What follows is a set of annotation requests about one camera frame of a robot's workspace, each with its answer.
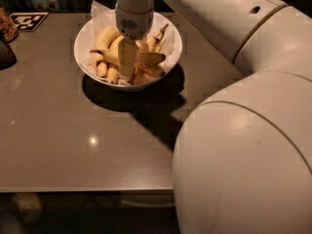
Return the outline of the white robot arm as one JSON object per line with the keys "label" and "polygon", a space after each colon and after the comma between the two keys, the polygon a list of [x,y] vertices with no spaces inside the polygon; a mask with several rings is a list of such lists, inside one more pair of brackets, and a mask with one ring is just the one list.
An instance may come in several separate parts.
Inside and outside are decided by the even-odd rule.
{"label": "white robot arm", "polygon": [[[154,0],[116,0],[128,36]],[[312,234],[311,20],[281,0],[163,0],[243,74],[176,139],[181,234]]]}

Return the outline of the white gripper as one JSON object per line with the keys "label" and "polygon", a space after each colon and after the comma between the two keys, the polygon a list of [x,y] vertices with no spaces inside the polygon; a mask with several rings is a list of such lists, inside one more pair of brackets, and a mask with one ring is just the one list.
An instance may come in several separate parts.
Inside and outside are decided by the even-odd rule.
{"label": "white gripper", "polygon": [[153,15],[153,10],[146,13],[134,13],[127,12],[119,6],[115,9],[116,26],[126,37],[118,44],[119,77],[126,82],[133,75],[138,52],[138,46],[134,40],[141,40],[149,33]]}

